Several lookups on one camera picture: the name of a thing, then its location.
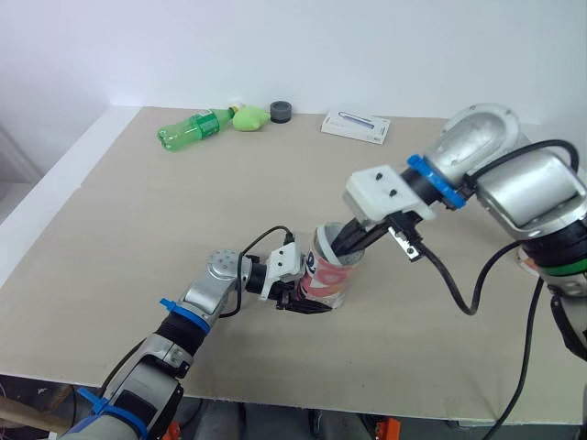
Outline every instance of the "beige tabletop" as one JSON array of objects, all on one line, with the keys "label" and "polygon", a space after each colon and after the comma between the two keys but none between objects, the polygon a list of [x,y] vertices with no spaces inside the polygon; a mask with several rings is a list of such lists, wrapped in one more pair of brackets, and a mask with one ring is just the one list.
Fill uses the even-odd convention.
[{"label": "beige tabletop", "polygon": [[[443,121],[393,118],[382,146],[319,132],[295,115],[259,132],[229,129],[178,153],[156,130],[192,111],[144,108],[0,290],[0,373],[97,385],[154,331],[215,248],[243,248],[285,224],[308,239],[346,222],[353,172],[405,159]],[[469,295],[484,261],[510,239],[474,201],[419,227]],[[267,248],[276,245],[270,241]],[[535,280],[509,255],[479,313],[462,314],[432,265],[390,239],[369,248],[333,313],[280,312],[246,294],[183,381],[187,394],[416,417],[492,419],[517,382]],[[577,423],[587,366],[562,344],[545,290],[524,393],[511,422]]]}]

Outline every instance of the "paper cup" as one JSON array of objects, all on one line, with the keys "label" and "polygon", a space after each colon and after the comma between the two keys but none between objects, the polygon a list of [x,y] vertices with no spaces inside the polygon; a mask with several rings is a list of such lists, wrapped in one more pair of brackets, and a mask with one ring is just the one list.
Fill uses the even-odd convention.
[{"label": "paper cup", "polygon": [[342,227],[341,223],[326,223],[314,232],[305,259],[305,275],[298,283],[300,298],[318,301],[333,309],[344,301],[345,289],[364,251],[337,258],[330,245]]}]

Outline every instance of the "white box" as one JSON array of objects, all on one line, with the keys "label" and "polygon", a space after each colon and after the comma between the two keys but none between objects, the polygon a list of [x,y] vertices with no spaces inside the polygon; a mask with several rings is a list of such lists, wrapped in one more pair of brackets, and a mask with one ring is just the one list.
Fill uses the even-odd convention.
[{"label": "white box", "polygon": [[389,120],[380,117],[330,110],[320,131],[381,145],[387,136],[389,126]]}]

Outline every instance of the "blue clamp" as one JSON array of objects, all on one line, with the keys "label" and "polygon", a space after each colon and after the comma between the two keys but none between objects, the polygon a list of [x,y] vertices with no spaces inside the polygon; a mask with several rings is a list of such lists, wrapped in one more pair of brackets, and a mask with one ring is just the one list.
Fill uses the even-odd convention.
[{"label": "blue clamp", "polygon": [[100,399],[99,397],[94,396],[86,388],[80,388],[77,392],[92,404],[92,412],[94,414],[113,414],[115,416],[118,416],[124,421],[129,422],[134,427],[136,427],[138,432],[140,433],[141,439],[147,440],[149,438],[147,426],[132,412],[128,412],[127,410],[123,410],[122,408],[118,408],[117,406],[109,405],[107,398]]},{"label": "blue clamp", "polygon": [[204,330],[204,332],[206,334],[210,333],[210,324],[209,323],[204,321],[197,314],[190,312],[187,309],[184,309],[181,305],[177,305],[177,302],[167,300],[165,298],[161,298],[161,301],[159,301],[159,303],[163,304],[165,306],[165,308],[167,310],[169,310],[170,312],[173,312],[175,314],[179,314],[179,315],[183,316],[184,318],[189,319],[194,324],[196,324],[198,327],[200,327],[202,330]]},{"label": "blue clamp", "polygon": [[426,163],[424,158],[419,157],[417,154],[410,156],[407,160],[407,164],[414,170],[418,171],[427,181],[432,183],[439,193],[452,204],[455,208],[462,208],[467,201],[458,192],[452,189],[452,187],[439,176],[432,168]]}]

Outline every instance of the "green toy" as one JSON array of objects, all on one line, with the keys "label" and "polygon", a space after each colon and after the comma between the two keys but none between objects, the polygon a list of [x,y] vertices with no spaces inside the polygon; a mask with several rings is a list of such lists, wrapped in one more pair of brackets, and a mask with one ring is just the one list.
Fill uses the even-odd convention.
[{"label": "green toy", "polygon": [[269,121],[269,113],[254,105],[240,108],[232,119],[232,126],[238,131],[255,131]]}]

